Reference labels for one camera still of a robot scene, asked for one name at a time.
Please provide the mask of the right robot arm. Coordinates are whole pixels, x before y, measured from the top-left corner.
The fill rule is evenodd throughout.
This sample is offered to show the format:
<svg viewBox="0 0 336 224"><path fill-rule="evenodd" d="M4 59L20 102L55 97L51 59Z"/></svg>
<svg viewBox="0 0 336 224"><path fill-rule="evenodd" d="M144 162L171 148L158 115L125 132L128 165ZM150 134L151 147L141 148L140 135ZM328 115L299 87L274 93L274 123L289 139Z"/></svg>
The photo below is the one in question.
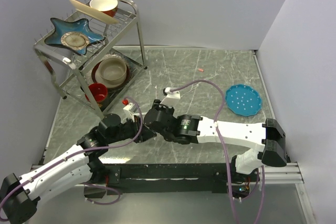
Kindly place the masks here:
<svg viewBox="0 0 336 224"><path fill-rule="evenodd" d="M233 157L230 175L235 181L243 180L257 168L266 165L287 165L286 134L275 119L264 123L214 122L205 116L184 114L174 117L174 108L154 100L143 123L168 142L204 144L224 142L246 147L248 150Z"/></svg>

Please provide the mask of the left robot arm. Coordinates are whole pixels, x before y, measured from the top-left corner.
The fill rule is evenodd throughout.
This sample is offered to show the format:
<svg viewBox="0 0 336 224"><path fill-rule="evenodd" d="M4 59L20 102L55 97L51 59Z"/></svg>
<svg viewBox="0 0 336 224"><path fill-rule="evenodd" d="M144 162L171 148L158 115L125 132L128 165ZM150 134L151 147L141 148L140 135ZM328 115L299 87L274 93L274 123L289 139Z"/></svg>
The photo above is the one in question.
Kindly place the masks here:
<svg viewBox="0 0 336 224"><path fill-rule="evenodd" d="M51 199L74 185L100 182L104 165L100 156L110 148L141 143L156 136L143 124L142 116L125 122L116 114L105 116L70 149L31 172L7 175L1 185L2 222L25 223L39 202Z"/></svg>

